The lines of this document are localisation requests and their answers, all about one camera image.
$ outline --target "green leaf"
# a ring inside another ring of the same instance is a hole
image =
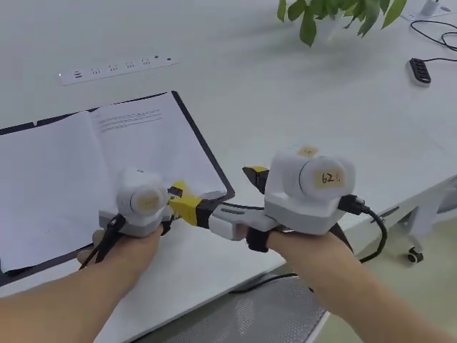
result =
[[[353,10],[353,17],[352,20],[349,24],[347,24],[344,28],[349,29],[351,24],[362,14],[365,13],[365,0],[358,0],[358,3],[356,5],[356,8]]]
[[[300,15],[305,12],[307,7],[305,0],[297,0],[287,10],[287,15],[290,21],[296,20]]]
[[[406,0],[393,0],[391,8],[387,11],[384,19],[383,29],[392,24],[397,19],[405,8]]]
[[[323,9],[323,12],[321,13],[321,15],[317,16],[316,19],[322,20],[322,19],[326,18],[327,16],[328,16],[327,10]]]
[[[282,22],[284,22],[284,18],[286,16],[286,7],[286,0],[279,0],[278,13],[276,15],[278,16],[278,19]]]
[[[381,6],[381,9],[384,14],[386,14],[388,5],[391,3],[391,0],[380,0],[379,5]]]
[[[365,21],[360,26],[358,30],[358,35],[364,37],[368,31],[373,27],[376,20],[378,20],[379,11],[381,7],[379,6],[379,0],[365,0],[366,10],[365,10]]]
[[[356,0],[340,0],[338,7],[343,11],[347,11],[349,9],[355,9],[357,5]]]
[[[338,13],[338,4],[336,0],[325,0],[325,6],[328,12],[328,15],[335,19],[335,15]]]
[[[306,8],[303,21],[300,26],[300,39],[308,46],[312,46],[316,38],[317,28],[314,21],[314,12],[311,7]]]
[[[309,6],[313,9],[313,13],[320,19],[328,16],[325,0],[311,0]]]
[[[362,21],[365,19],[365,15],[366,15],[366,13],[365,13],[365,12],[362,12],[362,13],[360,14],[360,16],[357,17],[357,19],[358,19],[360,22],[362,22]]]
[[[353,16],[354,15],[354,9],[356,9],[357,4],[352,5],[349,7],[345,12],[344,16]]]

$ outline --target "chair caster wheel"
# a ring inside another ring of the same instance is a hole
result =
[[[414,264],[423,261],[423,254],[421,252],[417,252],[414,247],[408,250],[408,254],[406,255],[408,261]]]

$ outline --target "hand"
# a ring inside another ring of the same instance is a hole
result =
[[[160,226],[155,232],[144,238],[122,237],[101,263],[112,261],[118,264],[119,267],[133,272],[139,277],[152,262],[163,230],[164,228]],[[100,243],[103,235],[104,230],[100,229],[94,232],[92,241],[95,247]],[[91,253],[91,250],[79,252],[78,261],[83,263]]]
[[[314,290],[320,303],[337,315],[351,306],[370,279],[352,251],[331,233],[318,237],[272,232],[267,245]]]

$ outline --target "black notebook cover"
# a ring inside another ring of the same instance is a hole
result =
[[[176,103],[179,105],[179,108],[181,109],[183,115],[186,117],[187,122],[189,123],[189,125],[192,128],[192,130],[194,131],[194,134],[197,137],[197,139],[199,140],[201,147],[205,151],[205,154],[208,156],[210,162],[213,164],[214,169],[216,170],[217,174],[219,175],[219,177],[221,178],[221,180],[224,183],[225,187],[227,188],[227,194],[224,197],[222,197],[221,200],[225,201],[225,200],[228,200],[230,198],[233,198],[235,196],[235,191],[233,190],[233,187],[230,185],[230,182],[228,181],[227,177],[225,176],[224,172],[222,171],[221,166],[219,166],[219,163],[217,162],[216,157],[214,157],[213,153],[209,149],[208,144],[206,143],[205,139],[201,135],[201,133],[199,131],[199,128],[197,127],[197,125],[195,124],[194,120],[192,119],[192,116],[190,115],[190,113],[187,110],[186,106],[182,102],[181,97],[179,96],[178,92],[176,92],[176,91],[173,91],[171,93],[173,94],[173,97],[175,98]],[[131,101],[149,99],[149,98],[153,98],[155,96],[160,96],[160,95],[163,95],[163,94],[165,94],[165,93],[155,94],[155,95],[151,95],[151,96],[145,96],[144,98],[128,100],[128,101],[124,101],[124,102],[131,102]],[[94,109],[89,109],[87,111],[93,112],[93,111],[95,111],[97,109],[98,109],[98,107],[96,107]],[[10,133],[13,133],[13,132],[27,130],[27,129],[33,129],[34,127],[38,127],[38,126],[48,125],[48,124],[54,123],[56,121],[65,119],[66,117],[71,116],[73,114],[75,114],[75,113],[65,114],[63,116],[56,116],[54,118],[49,118],[49,119],[43,119],[43,120],[38,121],[36,123],[36,125],[34,123],[27,123],[27,124],[8,127],[8,128],[5,128],[5,129],[0,129],[0,136],[4,135],[4,134],[10,134]],[[7,275],[3,275],[0,272],[0,287],[4,286],[5,284],[8,284],[10,282],[14,282],[14,281],[16,281],[18,279],[21,279],[23,277],[27,277],[29,275],[35,274],[37,272],[41,272],[41,271],[43,271],[45,269],[48,269],[50,267],[56,266],[57,264],[61,264],[61,263],[67,262],[70,259],[75,258],[76,254],[78,253],[79,250],[80,249],[76,250],[75,252],[70,252],[70,253],[68,253],[68,254],[66,254],[64,256],[57,257],[55,259],[52,259],[50,261],[44,262],[42,264],[39,264],[39,265],[36,265],[36,266],[33,266],[33,267],[26,267],[26,268],[23,268],[23,269],[10,271],[10,272],[7,273]]]

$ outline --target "desk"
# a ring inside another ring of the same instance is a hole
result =
[[[310,50],[298,40],[297,25],[278,22],[276,6],[277,0],[9,2],[0,13],[0,126],[177,90],[233,184],[235,202],[261,203],[242,166],[268,165],[276,150],[297,142],[351,159],[356,193],[377,212],[457,174],[455,148],[443,149],[407,116],[424,104],[453,108],[451,73],[443,69],[432,88],[419,90],[404,70],[411,57],[442,49],[399,19],[364,40],[348,31]],[[78,66],[155,53],[180,63],[67,87],[57,78]],[[412,101],[419,92],[421,100]],[[357,247],[368,243],[357,229],[364,220],[341,221]],[[156,261],[97,342],[130,341],[281,264],[273,252],[256,254],[242,242],[179,227],[164,237]],[[70,261],[48,269],[0,288],[0,296],[76,267]]]

